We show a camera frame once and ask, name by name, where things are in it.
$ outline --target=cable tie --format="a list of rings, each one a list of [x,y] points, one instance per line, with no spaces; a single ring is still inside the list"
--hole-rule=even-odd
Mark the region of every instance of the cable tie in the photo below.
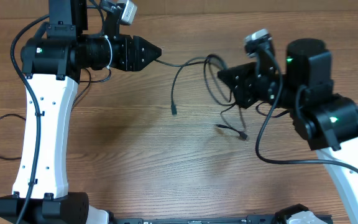
[[[111,47],[111,43],[110,43],[109,37],[108,37],[107,35],[104,35],[104,38],[107,40],[107,43],[109,43],[109,46],[110,46],[110,62],[109,62],[109,64],[106,66],[107,69],[110,69],[110,65],[111,65],[111,62],[112,62],[112,47]]]

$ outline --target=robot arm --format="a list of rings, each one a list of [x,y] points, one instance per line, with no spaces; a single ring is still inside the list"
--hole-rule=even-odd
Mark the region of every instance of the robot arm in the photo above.
[[[257,63],[218,72],[218,77],[233,91],[236,103],[248,108],[258,100],[270,104],[278,100],[279,107],[291,111],[295,130],[308,141],[319,159],[343,162],[358,169],[358,107],[352,100],[333,94],[331,53],[324,42],[300,39],[288,45],[287,74],[283,78],[281,95],[278,94],[277,68],[265,54],[269,51],[274,55],[272,37],[267,30],[246,37],[245,49],[249,57],[258,58]],[[317,160],[265,161],[274,164],[319,163]],[[358,174],[332,163],[325,166],[351,222],[358,223]]]
[[[82,68],[104,67],[140,71],[161,56],[161,49],[141,37],[122,35],[120,25],[130,25],[136,6],[131,1],[102,0],[108,16],[105,36],[83,35],[88,28],[85,0],[49,0],[50,21],[41,26],[21,51],[22,72],[40,107],[40,149],[35,182],[23,223],[108,224],[107,211],[89,205],[83,192],[69,192],[66,172],[70,112]],[[27,91],[27,120],[21,166],[12,195],[0,197],[0,217],[16,223],[29,190],[34,160],[36,116]]]

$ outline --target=white plastic casing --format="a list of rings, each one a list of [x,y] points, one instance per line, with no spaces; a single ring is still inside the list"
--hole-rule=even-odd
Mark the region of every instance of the white plastic casing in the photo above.
[[[66,173],[66,148],[68,123],[78,84],[71,78],[56,80],[56,75],[33,74],[27,80],[33,89],[41,113],[40,153],[31,198],[44,198],[45,193],[53,193],[54,198],[66,196],[68,182]],[[25,122],[22,160],[13,185],[12,193],[19,192],[25,198],[35,151],[36,137],[35,108],[27,91],[27,118]]]
[[[319,159],[345,162],[358,168],[358,138],[341,143],[341,150],[316,150]],[[358,174],[347,168],[324,165],[329,172],[352,224],[358,224]]]

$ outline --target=white component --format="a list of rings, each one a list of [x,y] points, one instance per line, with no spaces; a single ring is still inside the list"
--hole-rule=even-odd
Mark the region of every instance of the white component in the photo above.
[[[298,212],[291,216],[287,220],[287,224],[327,224],[326,222],[321,221],[317,218],[313,212],[311,211],[304,211]]]
[[[111,61],[112,61],[112,47],[111,47],[111,43],[109,40],[109,37],[107,35],[104,35],[104,38],[107,40],[107,43],[109,43],[110,46],[110,62],[109,64],[106,66],[107,69],[110,69],[110,65],[111,65]]]
[[[316,150],[319,159],[344,162],[358,168],[358,138],[341,143],[341,150],[331,147]],[[324,165],[339,192],[352,224],[358,224],[358,173],[347,168]]]
[[[91,205],[88,210],[88,219],[86,219],[86,224],[108,224],[109,223],[109,213],[104,210],[98,210]]]
[[[66,173],[66,148],[70,111],[78,84],[69,77],[56,80],[56,75],[33,74],[27,80],[33,89],[41,117],[40,152],[31,198],[44,198],[45,193],[53,193],[54,198],[66,196],[68,182]],[[27,91],[27,119],[25,122],[22,160],[13,185],[12,193],[19,192],[25,198],[31,175],[36,137],[35,108]]]
[[[130,0],[118,0],[117,3],[125,4],[125,9],[121,16],[121,24],[127,26],[131,25],[135,18],[137,6]]]

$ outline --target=wooden table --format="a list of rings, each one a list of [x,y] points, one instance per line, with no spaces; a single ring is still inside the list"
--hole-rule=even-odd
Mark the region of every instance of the wooden table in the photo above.
[[[0,116],[25,115],[24,86],[11,65],[9,48],[30,21],[0,20]],[[89,19],[91,32],[99,26],[98,17]],[[358,11],[139,16],[122,33],[160,46],[164,61],[184,63],[216,53],[235,66],[251,61],[242,48],[244,36],[263,27],[273,35],[283,68],[289,42],[323,39],[333,53],[335,91],[358,104]],[[16,58],[34,30],[19,42]],[[93,206],[117,217],[239,217],[302,203],[315,213],[332,214],[336,223],[348,223],[323,166],[277,166],[258,160],[254,146],[264,117],[254,108],[244,113],[248,141],[214,127],[222,123],[223,108],[208,95],[201,71],[197,65],[179,76],[177,116],[170,111],[174,68],[152,63],[138,73],[113,70],[112,80],[93,84],[71,116],[70,191],[87,192]],[[93,78],[105,74],[93,72]],[[238,110],[226,116],[241,128]],[[0,154],[20,155],[23,132],[23,121],[1,121]],[[271,120],[261,147],[269,158],[316,158],[287,116]],[[0,196],[11,193],[18,166],[19,161],[0,160]]]

